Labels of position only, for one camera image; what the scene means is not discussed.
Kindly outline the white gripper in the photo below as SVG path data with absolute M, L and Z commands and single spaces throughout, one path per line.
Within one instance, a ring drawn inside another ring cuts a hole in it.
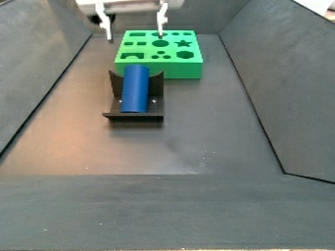
M 167 11 L 182 7 L 184 0 L 75 0 L 80 11 L 88 16 L 97 14 L 100 27 L 105 30 L 105 38 L 112 40 L 109 14 L 139 13 L 158 11 L 158 32 L 164 34 L 164 24 L 168 22 Z

